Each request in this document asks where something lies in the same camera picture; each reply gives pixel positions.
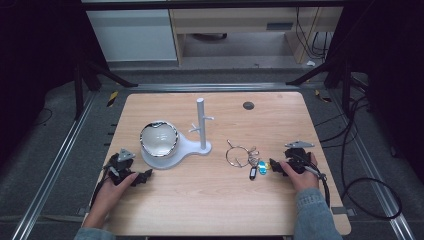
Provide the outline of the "white bowl with dark rim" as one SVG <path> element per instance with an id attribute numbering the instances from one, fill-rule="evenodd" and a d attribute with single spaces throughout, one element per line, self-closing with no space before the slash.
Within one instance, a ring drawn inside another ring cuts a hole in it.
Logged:
<path id="1" fill-rule="evenodd" d="M 171 156 L 177 147 L 177 129 L 166 121 L 147 124 L 140 133 L 140 143 L 145 153 L 152 157 Z"/>

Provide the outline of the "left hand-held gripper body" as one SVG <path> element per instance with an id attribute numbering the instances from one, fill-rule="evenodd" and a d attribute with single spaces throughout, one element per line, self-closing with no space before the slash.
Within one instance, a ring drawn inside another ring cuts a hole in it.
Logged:
<path id="1" fill-rule="evenodd" d="M 119 185 L 127 176 L 132 174 L 130 167 L 134 158 L 135 154 L 124 148 L 110 157 L 104 169 L 115 185 Z"/>

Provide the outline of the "yellow black tape strip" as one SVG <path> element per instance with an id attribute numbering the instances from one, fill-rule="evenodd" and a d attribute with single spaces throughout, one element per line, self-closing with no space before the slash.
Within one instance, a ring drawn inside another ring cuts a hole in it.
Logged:
<path id="1" fill-rule="evenodd" d="M 115 102 L 115 100 L 118 96 L 118 93 L 119 93 L 118 91 L 114 91 L 114 92 L 111 93 L 109 100 L 107 102 L 107 105 L 106 105 L 107 107 L 113 106 L 113 104 L 114 104 L 114 102 Z"/>
<path id="2" fill-rule="evenodd" d="M 316 96 L 316 98 L 318 98 L 320 101 L 325 102 L 325 103 L 330 103 L 332 102 L 332 99 L 330 97 L 325 97 L 321 94 L 321 92 L 319 90 L 314 90 L 314 94 Z"/>

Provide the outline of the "metal floor rail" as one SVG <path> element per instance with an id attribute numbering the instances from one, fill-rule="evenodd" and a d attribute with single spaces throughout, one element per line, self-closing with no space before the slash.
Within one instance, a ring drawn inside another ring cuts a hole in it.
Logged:
<path id="1" fill-rule="evenodd" d="M 362 141 L 356 124 L 355 124 L 355 114 L 357 107 L 361 102 L 361 98 L 358 100 L 350 101 L 350 113 L 347 115 L 342 110 L 341 97 L 342 93 L 337 90 L 329 91 L 330 97 L 333 99 L 334 104 L 341 114 L 341 119 L 345 124 L 345 130 L 342 134 L 343 140 L 341 144 L 341 181 L 343 186 L 343 191 L 341 194 L 341 199 L 349 199 L 358 209 L 367 214 L 368 216 L 378 219 L 379 221 L 388 222 L 396 235 L 397 240 L 416 240 L 415 235 L 413 234 L 412 229 L 407 223 L 406 218 L 403 215 L 403 203 L 397 194 L 397 192 L 385 182 L 385 179 L 380 174 L 380 171 L 377 169 L 371 155 L 369 154 L 364 142 Z M 355 149 L 355 152 L 358 156 L 358 161 L 361 163 L 363 171 L 365 172 L 365 177 L 358 177 L 351 181 L 345 180 L 345 151 L 346 146 L 351 143 Z M 364 206 L 358 204 L 355 200 L 349 195 L 349 190 L 358 183 L 365 182 L 371 185 L 373 192 L 378 199 L 379 205 L 383 210 L 382 214 L 377 214 L 371 210 L 366 209 Z"/>
<path id="2" fill-rule="evenodd" d="M 20 221 L 14 230 L 11 240 L 27 240 L 40 213 L 51 193 L 51 190 L 60 175 L 62 168 L 68 158 L 70 151 L 87 119 L 92 108 L 93 101 L 97 97 L 97 92 L 88 92 L 86 99 L 83 101 L 83 107 L 80 115 L 72 122 L 67 135 L 58 153 L 56 154 L 48 172 L 44 175 L 44 179 L 33 198 L 31 204 L 20 218 Z"/>

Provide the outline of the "white cabinet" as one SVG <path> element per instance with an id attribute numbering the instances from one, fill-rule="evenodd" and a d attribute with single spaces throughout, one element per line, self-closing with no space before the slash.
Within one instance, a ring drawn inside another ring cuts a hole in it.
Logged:
<path id="1" fill-rule="evenodd" d="M 167 10 L 88 11 L 107 62 L 177 59 Z"/>

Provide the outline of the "person's right hand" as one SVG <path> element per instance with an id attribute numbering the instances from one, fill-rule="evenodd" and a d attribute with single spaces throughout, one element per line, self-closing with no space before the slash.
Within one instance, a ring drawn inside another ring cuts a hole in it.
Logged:
<path id="1" fill-rule="evenodd" d="M 319 180 L 316 175 L 311 172 L 305 171 L 302 174 L 295 172 L 292 167 L 286 162 L 281 161 L 280 166 L 284 172 L 288 175 L 289 179 L 292 182 L 294 189 L 297 192 L 301 192 L 310 188 L 319 188 Z"/>

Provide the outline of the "white hook stand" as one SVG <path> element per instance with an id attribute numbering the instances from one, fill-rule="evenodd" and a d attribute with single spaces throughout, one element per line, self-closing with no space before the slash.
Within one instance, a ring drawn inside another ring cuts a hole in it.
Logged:
<path id="1" fill-rule="evenodd" d="M 178 165 L 184 158 L 189 155 L 207 155 L 212 150 L 212 144 L 206 138 L 206 120 L 213 120 L 213 117 L 205 115 L 204 99 L 198 98 L 197 104 L 197 115 L 198 125 L 192 125 L 191 132 L 197 132 L 199 134 L 199 141 L 191 141 L 187 139 L 177 129 L 179 135 L 179 141 L 173 154 L 168 157 L 152 157 L 145 153 L 141 146 L 142 159 L 147 165 L 154 169 L 166 170 L 171 169 Z"/>

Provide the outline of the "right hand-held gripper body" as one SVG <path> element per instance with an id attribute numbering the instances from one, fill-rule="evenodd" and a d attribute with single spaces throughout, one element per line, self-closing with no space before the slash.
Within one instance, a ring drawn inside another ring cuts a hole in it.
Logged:
<path id="1" fill-rule="evenodd" d="M 313 147 L 313 144 L 294 141 L 285 145 L 287 150 L 284 152 L 288 159 L 287 163 L 298 174 L 302 174 L 305 170 L 312 170 L 314 165 L 311 162 L 311 153 L 306 152 L 305 148 Z"/>

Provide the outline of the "black metal stand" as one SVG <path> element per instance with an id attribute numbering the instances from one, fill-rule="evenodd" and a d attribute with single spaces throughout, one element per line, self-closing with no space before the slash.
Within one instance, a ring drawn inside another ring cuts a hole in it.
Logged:
<path id="1" fill-rule="evenodd" d="M 123 87 L 137 87 L 137 84 L 124 80 L 118 75 L 112 73 L 110 70 L 101 67 L 93 61 L 87 60 L 82 53 L 75 53 L 75 59 L 76 66 L 74 68 L 74 90 L 76 102 L 76 120 L 78 120 L 82 116 L 84 111 L 83 84 L 86 84 L 90 91 L 99 90 L 101 87 L 101 83 L 97 77 L 98 74 L 109 78 L 110 80 L 118 83 Z"/>
<path id="2" fill-rule="evenodd" d="M 326 88 L 335 88 L 342 83 L 342 110 L 349 115 L 350 113 L 350 86 L 351 86 L 351 61 L 347 57 L 332 57 L 326 60 L 320 66 L 307 72 L 296 80 L 287 82 L 287 85 L 299 86 L 312 77 L 327 72 L 324 85 Z"/>

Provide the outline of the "person's left hand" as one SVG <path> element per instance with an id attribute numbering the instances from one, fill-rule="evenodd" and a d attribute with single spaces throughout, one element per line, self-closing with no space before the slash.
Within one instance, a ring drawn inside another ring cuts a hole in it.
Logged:
<path id="1" fill-rule="evenodd" d="M 112 180 L 106 179 L 98 191 L 96 199 L 82 226 L 85 228 L 101 229 L 109 212 L 117 205 L 124 192 L 137 177 L 138 173 L 132 173 L 119 185 L 115 185 Z"/>

